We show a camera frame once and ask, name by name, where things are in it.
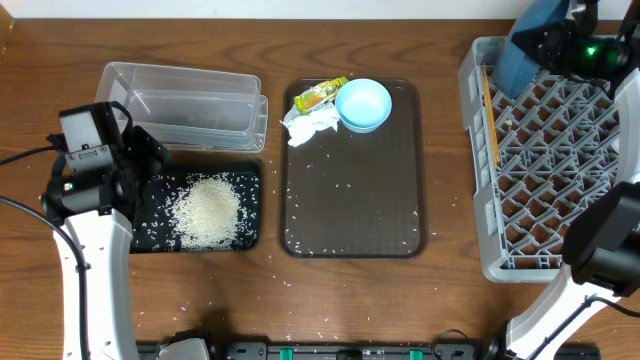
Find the dark blue plate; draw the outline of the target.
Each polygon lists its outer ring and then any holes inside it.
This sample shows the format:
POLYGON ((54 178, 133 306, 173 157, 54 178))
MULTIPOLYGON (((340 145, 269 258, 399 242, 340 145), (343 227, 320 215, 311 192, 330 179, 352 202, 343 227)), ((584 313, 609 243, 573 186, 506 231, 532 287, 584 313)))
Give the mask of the dark blue plate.
POLYGON ((514 23, 493 71, 495 85, 510 99, 517 99, 540 69, 538 63, 513 43, 513 35, 516 32, 562 22, 568 7, 568 0, 534 0, 514 23))

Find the white tissue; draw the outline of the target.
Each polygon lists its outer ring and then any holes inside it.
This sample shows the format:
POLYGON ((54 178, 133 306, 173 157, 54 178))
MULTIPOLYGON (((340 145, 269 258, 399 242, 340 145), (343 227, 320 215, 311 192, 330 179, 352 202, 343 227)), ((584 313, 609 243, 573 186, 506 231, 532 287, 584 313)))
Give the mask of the white tissue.
POLYGON ((317 132, 332 128, 338 130, 340 116, 333 103, 303 115, 295 106, 284 116, 281 123, 289 134, 288 145, 298 147, 309 141, 317 132))

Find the green yellow snack wrapper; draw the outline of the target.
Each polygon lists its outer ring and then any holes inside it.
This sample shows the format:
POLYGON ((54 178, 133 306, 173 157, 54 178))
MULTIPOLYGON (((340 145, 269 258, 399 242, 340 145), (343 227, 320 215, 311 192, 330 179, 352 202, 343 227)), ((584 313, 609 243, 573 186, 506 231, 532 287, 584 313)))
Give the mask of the green yellow snack wrapper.
POLYGON ((349 79, 342 76, 316 84, 294 98, 295 108, 301 115, 311 113, 332 101, 348 82, 349 79))

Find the light blue bowl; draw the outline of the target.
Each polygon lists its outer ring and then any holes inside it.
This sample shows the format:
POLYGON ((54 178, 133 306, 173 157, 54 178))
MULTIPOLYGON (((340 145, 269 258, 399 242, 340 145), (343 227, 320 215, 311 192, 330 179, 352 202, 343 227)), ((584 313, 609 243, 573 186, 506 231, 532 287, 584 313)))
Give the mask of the light blue bowl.
POLYGON ((338 92, 335 107, 344 126, 356 133, 370 133, 380 127, 392 111, 392 97, 378 81, 351 80, 338 92))

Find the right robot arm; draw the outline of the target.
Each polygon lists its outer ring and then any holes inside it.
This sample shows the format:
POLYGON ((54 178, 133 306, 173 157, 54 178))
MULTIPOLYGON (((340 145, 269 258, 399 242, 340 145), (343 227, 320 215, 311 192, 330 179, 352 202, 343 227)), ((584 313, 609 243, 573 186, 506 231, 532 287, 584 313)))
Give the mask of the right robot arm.
POLYGON ((575 218, 563 265, 543 293, 510 320, 499 359, 551 359, 601 309, 639 288, 639 23, 617 39, 575 31, 569 21, 514 31, 512 43, 543 68, 610 83, 620 120, 613 187, 575 218))

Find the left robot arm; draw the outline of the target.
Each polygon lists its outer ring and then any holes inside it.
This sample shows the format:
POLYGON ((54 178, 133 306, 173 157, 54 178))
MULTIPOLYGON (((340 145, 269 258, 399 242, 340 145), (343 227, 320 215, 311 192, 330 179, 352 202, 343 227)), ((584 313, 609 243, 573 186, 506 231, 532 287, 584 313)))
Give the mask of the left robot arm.
POLYGON ((63 276, 66 359, 136 359, 129 250, 143 190, 168 150, 139 126, 66 124, 41 202, 63 276))

